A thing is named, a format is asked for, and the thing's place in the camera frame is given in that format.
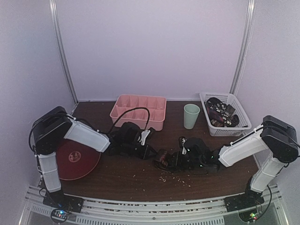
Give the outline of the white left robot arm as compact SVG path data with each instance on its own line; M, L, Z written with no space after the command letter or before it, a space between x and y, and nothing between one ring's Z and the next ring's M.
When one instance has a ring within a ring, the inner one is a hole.
M101 155L124 154L149 159L156 151L147 143L155 129L141 129L133 122L108 132L96 130L84 119L69 115L63 107L56 107L32 125L29 146L37 158L39 172L49 194L49 200L57 208L67 204L61 181L73 181L89 175L98 165Z

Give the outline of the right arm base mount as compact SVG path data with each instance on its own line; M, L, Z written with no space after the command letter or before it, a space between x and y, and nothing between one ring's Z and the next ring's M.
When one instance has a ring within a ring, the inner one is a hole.
M262 193L246 188L243 194L226 197L224 203L227 212L238 211L243 222L252 223L260 216L259 209L262 210L264 198Z

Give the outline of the dark floral patterned tie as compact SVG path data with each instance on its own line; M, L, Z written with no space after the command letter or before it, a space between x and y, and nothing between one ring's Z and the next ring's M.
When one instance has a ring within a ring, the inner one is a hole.
M175 173L178 171L176 153L170 154L167 150L160 149L153 159L153 165L164 172Z

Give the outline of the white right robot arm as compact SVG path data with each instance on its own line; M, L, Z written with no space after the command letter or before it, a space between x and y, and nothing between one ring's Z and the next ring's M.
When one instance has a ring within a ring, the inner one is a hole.
M204 168L217 172L221 167L235 163L264 150L270 150L266 161L250 179L248 191L240 197L240 203L250 207L258 200L268 184L280 171L299 157L296 129L271 116L263 118L262 124L240 139L211 151L200 138L180 138L181 150L173 153L169 164L178 170Z

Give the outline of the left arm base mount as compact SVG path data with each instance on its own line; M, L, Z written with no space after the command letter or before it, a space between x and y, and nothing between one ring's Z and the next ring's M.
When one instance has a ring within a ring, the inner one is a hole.
M73 212L80 213L83 207L83 199L80 197L65 195L61 190L49 192L46 188L39 191L43 197L43 204L52 207L50 219L55 224L65 223Z

